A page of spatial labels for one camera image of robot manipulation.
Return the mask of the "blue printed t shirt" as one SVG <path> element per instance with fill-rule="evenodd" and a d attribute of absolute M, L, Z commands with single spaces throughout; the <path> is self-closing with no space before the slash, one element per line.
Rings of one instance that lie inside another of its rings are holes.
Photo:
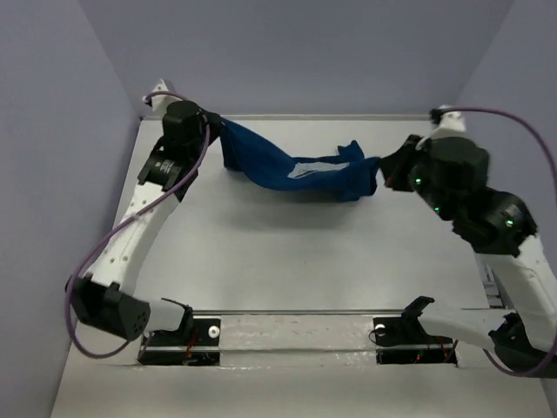
<path fill-rule="evenodd" d="M 252 183 L 279 192 L 329 192 L 340 202 L 357 201 L 377 190 L 379 157 L 367 157 L 357 141 L 339 145 L 335 155 L 293 157 L 230 119 L 219 134 L 224 167 Z"/>

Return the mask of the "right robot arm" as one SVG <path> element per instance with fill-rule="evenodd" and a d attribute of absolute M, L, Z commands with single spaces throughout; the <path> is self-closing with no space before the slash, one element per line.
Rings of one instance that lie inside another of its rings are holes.
<path fill-rule="evenodd" d="M 461 340 L 483 349 L 503 373 L 556 376 L 556 278 L 526 204 L 487 186 L 490 156 L 457 136 L 411 135 L 379 162 L 386 187 L 416 192 L 453 233 L 495 273 L 511 309 L 464 310 L 420 296 L 401 315 L 411 341 L 426 336 Z"/>

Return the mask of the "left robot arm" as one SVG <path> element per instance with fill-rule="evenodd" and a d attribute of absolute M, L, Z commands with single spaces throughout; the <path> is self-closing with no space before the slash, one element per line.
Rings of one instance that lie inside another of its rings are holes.
<path fill-rule="evenodd" d="M 66 286 L 65 310 L 97 330 L 127 342 L 162 331 L 172 343 L 191 338 L 187 306 L 136 297 L 144 260 L 165 221 L 198 176 L 223 120 L 189 100 L 169 104 L 162 136 L 140 169 L 123 218 L 78 267 Z"/>

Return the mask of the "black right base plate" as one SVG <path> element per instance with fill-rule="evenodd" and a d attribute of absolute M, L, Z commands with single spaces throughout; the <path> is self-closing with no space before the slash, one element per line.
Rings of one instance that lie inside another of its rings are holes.
<path fill-rule="evenodd" d="M 368 339 L 379 365 L 458 364 L 456 340 L 415 333 L 399 316 L 375 317 Z"/>

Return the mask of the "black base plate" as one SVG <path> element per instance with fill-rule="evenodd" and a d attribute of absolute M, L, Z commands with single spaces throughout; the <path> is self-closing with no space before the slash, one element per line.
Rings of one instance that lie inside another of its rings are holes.
<path fill-rule="evenodd" d="M 368 339 L 379 365 L 458 364 L 456 340 L 415 333 L 399 316 L 375 317 Z"/>
<path fill-rule="evenodd" d="M 221 319 L 193 317 L 186 334 L 153 331 L 140 342 L 137 361 L 143 366 L 216 367 L 220 364 Z"/>

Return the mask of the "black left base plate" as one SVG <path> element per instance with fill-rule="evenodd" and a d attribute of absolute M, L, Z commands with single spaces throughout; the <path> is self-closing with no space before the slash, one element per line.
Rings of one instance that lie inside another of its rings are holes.
<path fill-rule="evenodd" d="M 140 342 L 137 361 L 143 366 L 216 367 L 220 364 L 221 319 L 193 317 L 186 334 L 153 331 Z"/>

